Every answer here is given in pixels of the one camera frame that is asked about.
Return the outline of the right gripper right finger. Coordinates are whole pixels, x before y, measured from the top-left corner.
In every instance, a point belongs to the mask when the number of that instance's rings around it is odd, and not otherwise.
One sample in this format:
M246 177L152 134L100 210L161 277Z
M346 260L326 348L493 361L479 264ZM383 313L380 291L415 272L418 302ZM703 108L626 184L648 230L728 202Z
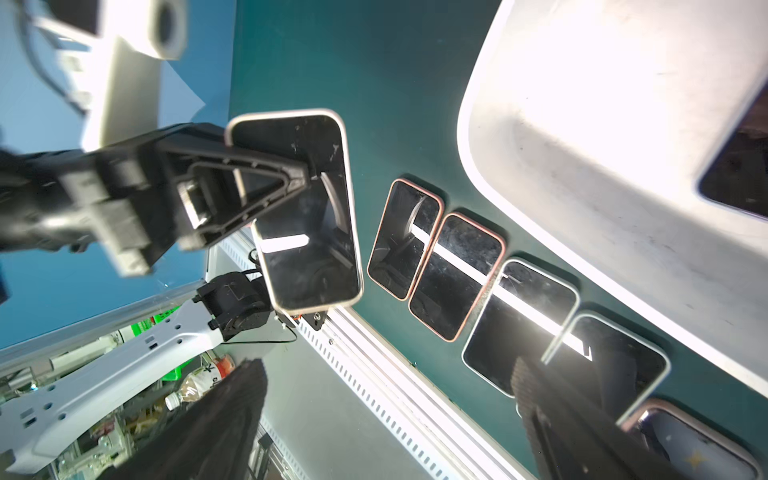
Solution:
M541 479L681 479L539 360L521 357L511 377Z

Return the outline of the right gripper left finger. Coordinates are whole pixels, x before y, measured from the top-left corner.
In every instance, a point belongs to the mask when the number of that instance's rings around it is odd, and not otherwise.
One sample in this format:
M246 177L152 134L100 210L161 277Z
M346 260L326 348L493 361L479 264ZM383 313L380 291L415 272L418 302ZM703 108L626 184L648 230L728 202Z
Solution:
M239 365L102 479L244 479L266 400L261 360Z

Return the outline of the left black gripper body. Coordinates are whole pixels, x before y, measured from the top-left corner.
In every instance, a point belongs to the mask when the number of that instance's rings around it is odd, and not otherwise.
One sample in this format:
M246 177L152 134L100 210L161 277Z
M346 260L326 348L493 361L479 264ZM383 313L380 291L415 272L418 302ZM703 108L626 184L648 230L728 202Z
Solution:
M149 275L177 240L155 131L98 150L1 151L1 249L98 243L121 277Z

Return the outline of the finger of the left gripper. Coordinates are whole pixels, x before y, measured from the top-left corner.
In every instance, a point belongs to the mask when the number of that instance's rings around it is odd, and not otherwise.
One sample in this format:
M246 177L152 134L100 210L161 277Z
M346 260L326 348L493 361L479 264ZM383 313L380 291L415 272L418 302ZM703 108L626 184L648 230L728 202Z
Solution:
M177 244L207 249L308 188L305 163L229 146L209 123L185 124L155 144L172 202Z

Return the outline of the phone light pink case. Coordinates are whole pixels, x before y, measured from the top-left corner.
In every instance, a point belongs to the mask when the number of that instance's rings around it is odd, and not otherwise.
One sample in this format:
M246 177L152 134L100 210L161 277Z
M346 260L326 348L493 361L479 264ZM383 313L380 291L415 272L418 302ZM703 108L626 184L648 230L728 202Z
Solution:
M671 371L660 347L589 312L569 323L544 364L617 424Z

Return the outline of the phone cream case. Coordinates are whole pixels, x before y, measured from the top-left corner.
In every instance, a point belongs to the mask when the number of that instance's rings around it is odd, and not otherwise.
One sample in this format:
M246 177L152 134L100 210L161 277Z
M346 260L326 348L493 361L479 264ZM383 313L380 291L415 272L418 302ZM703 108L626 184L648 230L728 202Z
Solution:
M303 191L251 226L274 308L301 315L356 303L363 267L341 117L328 109L241 114L226 126L225 142L308 171Z

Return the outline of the phone beige case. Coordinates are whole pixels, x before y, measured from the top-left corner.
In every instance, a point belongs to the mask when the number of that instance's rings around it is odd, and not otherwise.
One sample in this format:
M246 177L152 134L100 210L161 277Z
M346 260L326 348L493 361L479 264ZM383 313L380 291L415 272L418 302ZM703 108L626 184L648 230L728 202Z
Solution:
M670 402L644 401L621 429L688 479L765 477L749 451Z

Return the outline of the phone white case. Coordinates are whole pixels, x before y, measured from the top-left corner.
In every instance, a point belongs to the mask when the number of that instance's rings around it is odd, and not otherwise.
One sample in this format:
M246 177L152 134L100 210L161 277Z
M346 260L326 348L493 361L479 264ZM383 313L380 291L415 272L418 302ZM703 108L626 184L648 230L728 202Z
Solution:
M462 351L467 368L502 395L518 359L541 359L580 305L578 289L522 258L506 260Z

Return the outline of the phone coral case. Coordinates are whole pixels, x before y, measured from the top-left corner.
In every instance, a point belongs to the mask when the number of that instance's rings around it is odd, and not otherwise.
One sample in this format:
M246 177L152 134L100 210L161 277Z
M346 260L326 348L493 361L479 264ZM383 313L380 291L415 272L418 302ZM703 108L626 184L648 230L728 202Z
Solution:
M393 181L367 266L370 279L407 300L444 214L442 198L404 178Z

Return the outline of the phone salmon case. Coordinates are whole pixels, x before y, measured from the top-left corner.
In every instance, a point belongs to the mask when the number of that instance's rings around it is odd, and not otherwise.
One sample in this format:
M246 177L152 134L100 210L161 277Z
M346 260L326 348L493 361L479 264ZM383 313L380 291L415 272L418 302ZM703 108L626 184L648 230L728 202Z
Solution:
M764 85L698 185L707 199L767 217L767 85Z

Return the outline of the white plastic storage box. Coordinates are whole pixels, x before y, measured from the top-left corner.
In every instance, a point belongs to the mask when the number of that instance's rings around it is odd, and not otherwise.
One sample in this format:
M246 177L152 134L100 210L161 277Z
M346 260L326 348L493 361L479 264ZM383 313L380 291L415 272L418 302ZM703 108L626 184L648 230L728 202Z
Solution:
M767 217L698 189L764 85L763 1L504 1L460 159L545 247L765 394Z

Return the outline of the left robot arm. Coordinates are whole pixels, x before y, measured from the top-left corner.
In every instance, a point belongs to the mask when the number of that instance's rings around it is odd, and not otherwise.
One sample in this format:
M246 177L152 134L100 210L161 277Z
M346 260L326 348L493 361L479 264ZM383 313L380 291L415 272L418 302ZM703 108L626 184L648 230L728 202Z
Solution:
M157 130L86 153L1 155L3 251L99 243L119 274L149 274L173 245L211 247L303 192L307 166L229 147L210 124ZM9 471L34 474L89 427L173 367L272 313L264 280L228 273L198 288L159 326L1 410Z

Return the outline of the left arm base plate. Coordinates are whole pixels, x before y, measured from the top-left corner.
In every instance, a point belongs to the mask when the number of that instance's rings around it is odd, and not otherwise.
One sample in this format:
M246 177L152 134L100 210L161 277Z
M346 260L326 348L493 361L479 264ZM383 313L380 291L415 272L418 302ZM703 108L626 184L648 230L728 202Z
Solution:
M293 317L296 323L304 321L314 331L320 331L328 319L328 311L321 310L316 312L304 313Z

